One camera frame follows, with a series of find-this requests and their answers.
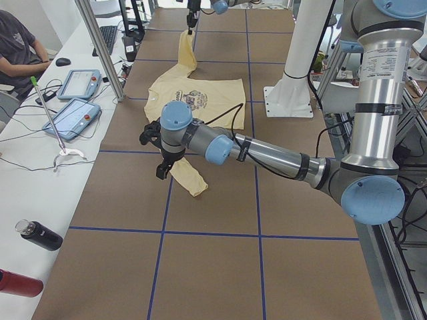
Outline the brown paper table cover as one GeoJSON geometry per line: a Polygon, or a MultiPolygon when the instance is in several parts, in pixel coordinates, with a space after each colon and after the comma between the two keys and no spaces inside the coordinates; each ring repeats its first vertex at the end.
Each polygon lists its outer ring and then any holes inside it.
{"type": "Polygon", "coordinates": [[[194,154],[201,195],[155,176],[143,108],[186,14],[155,11],[34,318],[379,319],[354,223],[325,194],[194,154]]]}

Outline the black water bottle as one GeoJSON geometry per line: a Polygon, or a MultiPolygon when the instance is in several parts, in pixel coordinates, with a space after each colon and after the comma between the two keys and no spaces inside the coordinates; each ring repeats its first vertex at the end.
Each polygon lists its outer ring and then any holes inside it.
{"type": "Polygon", "coordinates": [[[20,236],[48,251],[56,251],[62,245],[63,238],[38,221],[22,219],[15,225],[20,236]]]}

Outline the red water bottle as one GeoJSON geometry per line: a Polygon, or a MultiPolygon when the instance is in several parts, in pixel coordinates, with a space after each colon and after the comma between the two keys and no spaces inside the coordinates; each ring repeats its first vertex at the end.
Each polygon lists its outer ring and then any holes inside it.
{"type": "Polygon", "coordinates": [[[23,297],[36,297],[43,290],[39,279],[1,270],[1,292],[23,297]]]}

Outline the aluminium frame post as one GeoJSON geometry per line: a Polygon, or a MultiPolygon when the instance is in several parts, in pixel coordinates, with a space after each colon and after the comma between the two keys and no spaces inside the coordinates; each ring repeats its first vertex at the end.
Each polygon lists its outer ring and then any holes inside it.
{"type": "Polygon", "coordinates": [[[92,11],[89,0],[75,0],[75,4],[77,5],[83,22],[87,27],[89,36],[91,37],[103,69],[109,79],[113,92],[115,93],[115,97],[118,102],[122,102],[125,97],[123,87],[119,82],[119,77],[115,71],[115,67],[107,50],[105,41],[103,40],[99,25],[97,24],[97,19],[92,11]]]}

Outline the metal rod green tip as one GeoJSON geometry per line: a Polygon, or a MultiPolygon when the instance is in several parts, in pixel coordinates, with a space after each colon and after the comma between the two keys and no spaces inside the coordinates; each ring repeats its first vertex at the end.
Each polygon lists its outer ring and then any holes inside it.
{"type": "Polygon", "coordinates": [[[30,76],[30,80],[31,80],[31,82],[32,82],[32,84],[34,86],[34,89],[35,89],[36,93],[38,94],[38,97],[40,98],[41,104],[42,104],[42,106],[43,106],[43,108],[45,110],[46,116],[47,116],[47,118],[49,120],[51,128],[52,128],[52,130],[54,132],[54,135],[56,136],[56,138],[58,140],[58,144],[59,144],[59,147],[61,149],[61,151],[59,152],[59,154],[60,155],[65,155],[65,152],[66,152],[65,144],[62,141],[62,138],[59,136],[58,130],[57,130],[57,128],[56,128],[56,126],[55,126],[55,124],[53,122],[53,119],[51,117],[51,114],[50,114],[50,112],[49,112],[49,110],[48,110],[48,108],[46,106],[46,103],[45,103],[43,95],[42,95],[42,93],[41,93],[41,91],[39,89],[39,86],[37,84],[37,80],[36,80],[35,76],[30,76]]]}

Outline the yellow long-sleeve printed shirt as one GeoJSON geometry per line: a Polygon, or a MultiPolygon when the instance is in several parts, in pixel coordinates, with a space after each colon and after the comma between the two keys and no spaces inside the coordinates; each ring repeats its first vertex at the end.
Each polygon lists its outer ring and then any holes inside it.
{"type": "Polygon", "coordinates": [[[149,98],[144,107],[147,119],[158,119],[167,103],[182,101],[191,107],[195,118],[205,122],[212,120],[212,127],[243,129],[243,109],[236,117],[226,113],[232,107],[246,102],[243,80],[191,79],[189,76],[197,69],[193,39],[194,35],[188,31],[181,33],[176,65],[159,76],[149,88],[149,98]]]}

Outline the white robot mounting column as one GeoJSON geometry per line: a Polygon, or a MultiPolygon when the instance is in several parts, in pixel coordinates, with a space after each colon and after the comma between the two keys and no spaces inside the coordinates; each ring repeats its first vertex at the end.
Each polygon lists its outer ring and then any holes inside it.
{"type": "Polygon", "coordinates": [[[308,80],[322,31],[333,12],[333,0],[303,0],[300,3],[282,78],[273,87],[264,87],[268,117],[312,118],[308,80]]]}

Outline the near teach pendant tablet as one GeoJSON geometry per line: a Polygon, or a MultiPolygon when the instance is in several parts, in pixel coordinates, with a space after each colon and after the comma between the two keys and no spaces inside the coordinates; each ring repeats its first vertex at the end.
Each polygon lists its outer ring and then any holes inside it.
{"type": "Polygon", "coordinates": [[[53,117],[53,122],[62,140],[70,141],[99,115],[101,107],[92,102],[74,98],[53,117]]]}

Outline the seated person grey shirt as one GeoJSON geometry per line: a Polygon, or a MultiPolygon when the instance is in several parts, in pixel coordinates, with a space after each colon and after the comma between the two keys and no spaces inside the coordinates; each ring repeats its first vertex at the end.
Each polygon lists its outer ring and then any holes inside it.
{"type": "Polygon", "coordinates": [[[14,87],[19,100],[33,89],[30,77],[40,78],[51,60],[44,46],[11,13],[1,11],[1,83],[14,87]]]}

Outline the far teach pendant tablet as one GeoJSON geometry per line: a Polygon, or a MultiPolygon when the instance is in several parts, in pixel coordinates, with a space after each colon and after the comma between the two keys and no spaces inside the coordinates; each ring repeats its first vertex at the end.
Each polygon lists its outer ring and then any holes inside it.
{"type": "Polygon", "coordinates": [[[57,92],[59,100],[80,98],[88,100],[97,91],[101,82],[98,69],[72,69],[57,92]]]}

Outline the teach pendant tablet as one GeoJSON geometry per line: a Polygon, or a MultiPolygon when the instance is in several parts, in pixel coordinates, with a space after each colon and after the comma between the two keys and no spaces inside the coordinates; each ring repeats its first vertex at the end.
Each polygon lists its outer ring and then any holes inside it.
{"type": "Polygon", "coordinates": [[[57,92],[59,100],[80,98],[88,100],[97,91],[101,82],[98,69],[72,69],[57,92]]]}
{"type": "Polygon", "coordinates": [[[53,122],[62,140],[70,141],[99,115],[101,107],[92,102],[74,98],[53,117],[53,122]]]}

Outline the black computer mouse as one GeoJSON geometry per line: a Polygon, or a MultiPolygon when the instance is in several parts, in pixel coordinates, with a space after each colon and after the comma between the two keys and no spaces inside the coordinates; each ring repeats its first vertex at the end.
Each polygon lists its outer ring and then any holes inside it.
{"type": "Polygon", "coordinates": [[[64,67],[71,64],[71,60],[68,58],[60,57],[55,60],[55,65],[58,67],[64,67]]]}

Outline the white curved stand base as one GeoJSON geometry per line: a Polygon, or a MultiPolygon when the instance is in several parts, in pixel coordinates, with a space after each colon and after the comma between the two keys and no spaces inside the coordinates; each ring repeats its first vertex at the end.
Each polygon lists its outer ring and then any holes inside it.
{"type": "Polygon", "coordinates": [[[60,150],[59,154],[53,160],[53,171],[57,172],[59,168],[59,162],[70,157],[80,157],[84,161],[87,160],[87,157],[83,154],[82,151],[78,149],[64,148],[64,150],[60,150]]]}

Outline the black keyboard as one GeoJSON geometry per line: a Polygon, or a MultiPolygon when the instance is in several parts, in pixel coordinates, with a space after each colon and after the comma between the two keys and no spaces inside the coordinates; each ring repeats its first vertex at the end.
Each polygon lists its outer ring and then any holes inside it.
{"type": "Polygon", "coordinates": [[[113,53],[113,48],[117,37],[117,26],[101,26],[99,30],[107,47],[107,51],[111,55],[113,53]]]}

